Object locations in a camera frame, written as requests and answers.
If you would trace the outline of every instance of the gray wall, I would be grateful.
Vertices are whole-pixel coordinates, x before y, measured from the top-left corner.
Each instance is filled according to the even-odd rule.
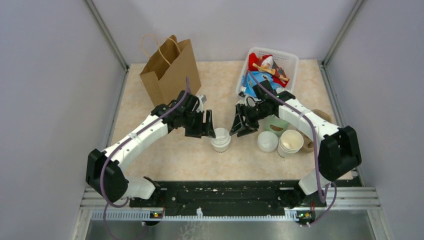
[[[122,76],[82,0],[0,1],[0,239],[69,239]]]
[[[424,1],[367,1],[329,73],[396,239],[424,239]]]
[[[127,63],[144,34],[191,39],[198,61],[244,60],[251,47],[323,59],[356,0],[94,0]],[[148,52],[158,47],[146,40]]]

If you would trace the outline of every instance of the table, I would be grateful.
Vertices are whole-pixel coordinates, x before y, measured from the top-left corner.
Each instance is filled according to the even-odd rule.
[[[202,85],[197,94],[207,96],[204,109],[212,110],[215,128],[229,130],[233,124],[238,101],[235,89],[243,63],[197,63]],[[144,63],[130,66],[112,143],[135,129],[154,108],[139,75],[144,66]],[[316,60],[300,60],[294,95],[308,109],[320,109],[335,119]],[[240,138],[234,135],[229,149],[217,153],[209,138],[184,137],[184,129],[179,128],[142,152],[125,171],[125,176],[147,176],[155,181],[298,180],[315,167],[313,153],[298,152],[293,158],[283,159],[277,151],[260,151],[257,146],[260,132],[261,129]],[[352,178],[348,172],[340,179]]]

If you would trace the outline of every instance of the paper bag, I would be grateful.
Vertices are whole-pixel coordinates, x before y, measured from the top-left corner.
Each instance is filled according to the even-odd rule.
[[[187,76],[190,80],[191,93],[196,94],[201,83],[192,42],[187,39],[177,43],[177,37],[174,35],[166,39],[140,73],[154,106],[169,104],[172,100],[176,100],[181,90],[186,89]]]

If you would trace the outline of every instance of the white plastic basket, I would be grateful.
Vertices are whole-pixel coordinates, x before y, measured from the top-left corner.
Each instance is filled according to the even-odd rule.
[[[263,55],[272,54],[272,59],[274,60],[274,62],[278,65],[278,67],[284,69],[285,74],[290,79],[287,86],[285,86],[284,89],[281,88],[281,90],[277,92],[279,93],[283,90],[286,90],[290,93],[293,93],[293,91],[295,90],[296,76],[298,74],[299,67],[298,56],[284,51],[277,51],[264,47],[252,47],[249,50],[249,53],[247,54],[246,61],[244,61],[244,67],[243,70],[241,70],[240,77],[238,78],[237,87],[235,88],[235,94],[239,95],[239,93],[242,92],[242,79],[243,76],[246,74],[246,71],[248,70],[249,55],[251,53],[255,53],[258,58]]]

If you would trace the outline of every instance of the green container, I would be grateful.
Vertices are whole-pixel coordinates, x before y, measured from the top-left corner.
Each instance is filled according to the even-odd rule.
[[[289,124],[290,123],[288,121],[272,115],[265,119],[265,130],[274,133],[277,137],[281,137],[284,131],[286,131],[289,127]]]

